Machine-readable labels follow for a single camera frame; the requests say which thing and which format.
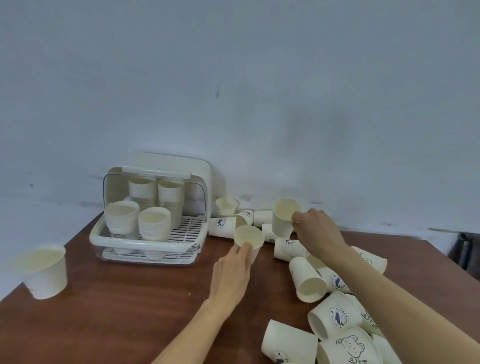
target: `white wall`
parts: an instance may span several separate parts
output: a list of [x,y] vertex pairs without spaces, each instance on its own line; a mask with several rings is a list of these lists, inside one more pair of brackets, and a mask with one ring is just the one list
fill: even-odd
[[207,160],[243,207],[480,232],[479,19],[475,0],[4,1],[0,195],[95,210],[144,150]]

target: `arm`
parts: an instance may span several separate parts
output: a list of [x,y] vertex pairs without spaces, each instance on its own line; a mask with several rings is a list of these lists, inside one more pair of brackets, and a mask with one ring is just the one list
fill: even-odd
[[293,221],[305,248],[339,274],[403,363],[478,362],[480,344],[373,269],[323,211],[295,213]]
[[210,296],[183,331],[152,364],[202,364],[225,320],[240,303],[250,279],[250,250],[234,245],[215,263]]

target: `person's left hand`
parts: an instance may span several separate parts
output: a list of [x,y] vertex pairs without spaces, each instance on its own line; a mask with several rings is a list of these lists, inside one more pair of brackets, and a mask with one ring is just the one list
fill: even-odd
[[233,245],[228,254],[213,266],[212,283],[208,299],[230,315],[240,303],[250,280],[250,250],[245,243],[241,248]]

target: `hand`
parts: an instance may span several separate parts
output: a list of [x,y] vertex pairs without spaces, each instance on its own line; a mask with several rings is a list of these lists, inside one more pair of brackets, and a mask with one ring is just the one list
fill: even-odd
[[295,212],[292,221],[300,243],[327,265],[348,248],[337,225],[324,211],[311,208],[306,213]]
[[227,316],[230,316],[247,290],[251,249],[250,243],[245,243],[241,248],[233,245],[228,254],[213,266],[208,300],[219,309],[225,310]]

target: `brown tabletop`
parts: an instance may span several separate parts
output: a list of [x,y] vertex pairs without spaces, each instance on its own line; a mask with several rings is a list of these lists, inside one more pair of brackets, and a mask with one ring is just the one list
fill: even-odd
[[[191,267],[107,263],[95,257],[93,222],[67,244],[69,284],[34,300],[22,285],[0,303],[0,363],[149,364],[207,298],[213,263],[232,240],[207,237]],[[480,284],[426,241],[345,232],[350,245],[388,259],[385,275],[480,341]],[[265,244],[245,298],[206,363],[270,363],[260,347],[274,319],[310,332],[288,264]]]

